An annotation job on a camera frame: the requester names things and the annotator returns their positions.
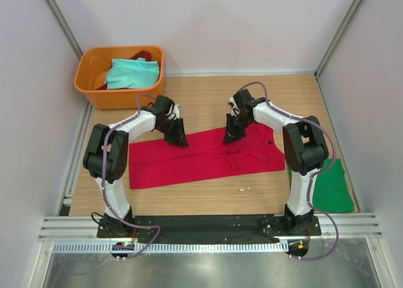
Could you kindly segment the red t-shirt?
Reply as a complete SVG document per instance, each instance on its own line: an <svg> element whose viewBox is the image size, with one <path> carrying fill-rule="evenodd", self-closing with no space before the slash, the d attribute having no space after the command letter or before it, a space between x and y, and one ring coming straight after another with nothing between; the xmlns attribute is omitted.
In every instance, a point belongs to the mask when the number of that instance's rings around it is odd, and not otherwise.
<svg viewBox="0 0 403 288"><path fill-rule="evenodd" d="M188 147L162 139L132 143L129 187L146 189L285 169L284 154L275 145L271 128L251 124L245 138L228 145L222 143L224 133L221 127L190 134Z"/></svg>

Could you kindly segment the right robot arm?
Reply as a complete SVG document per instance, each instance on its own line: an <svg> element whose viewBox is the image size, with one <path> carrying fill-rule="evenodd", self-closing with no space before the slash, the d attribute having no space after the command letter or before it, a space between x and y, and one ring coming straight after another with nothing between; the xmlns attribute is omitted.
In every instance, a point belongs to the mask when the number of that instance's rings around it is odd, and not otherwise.
<svg viewBox="0 0 403 288"><path fill-rule="evenodd" d="M237 142L246 136L251 124L263 124L283 137L285 162L291 170L290 196L285 204L282 226L286 232L298 235L312 223L314 208L312 192L316 176L329 156L324 133L315 117L302 118L276 105L259 99L229 100L223 144Z"/></svg>

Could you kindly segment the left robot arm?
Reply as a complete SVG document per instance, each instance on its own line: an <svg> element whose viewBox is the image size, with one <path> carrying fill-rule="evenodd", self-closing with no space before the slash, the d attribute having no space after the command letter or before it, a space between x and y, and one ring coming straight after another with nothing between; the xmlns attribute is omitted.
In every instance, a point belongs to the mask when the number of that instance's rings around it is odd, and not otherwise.
<svg viewBox="0 0 403 288"><path fill-rule="evenodd" d="M105 213L97 222L97 237L126 238L133 233L132 208L122 179L128 163L128 146L140 135L153 130L163 133L170 145L188 147L176 104L162 109L145 107L115 124L93 127L83 166L98 184L105 203Z"/></svg>

